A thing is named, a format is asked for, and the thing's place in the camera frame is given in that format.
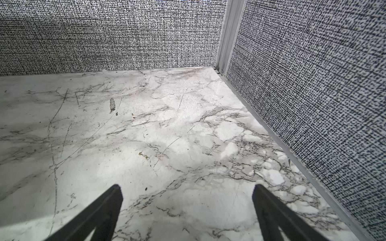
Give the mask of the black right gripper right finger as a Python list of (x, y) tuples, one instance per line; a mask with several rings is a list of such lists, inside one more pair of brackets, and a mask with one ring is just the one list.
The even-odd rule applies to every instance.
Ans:
[(290, 241), (327, 240), (263, 185), (255, 185), (252, 201), (265, 241), (282, 241), (281, 233), (284, 233)]

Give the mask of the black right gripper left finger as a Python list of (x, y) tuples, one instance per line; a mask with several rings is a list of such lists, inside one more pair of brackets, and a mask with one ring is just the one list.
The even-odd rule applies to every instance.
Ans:
[(112, 185), (93, 203), (63, 226), (48, 241), (111, 241), (123, 202), (119, 185)]

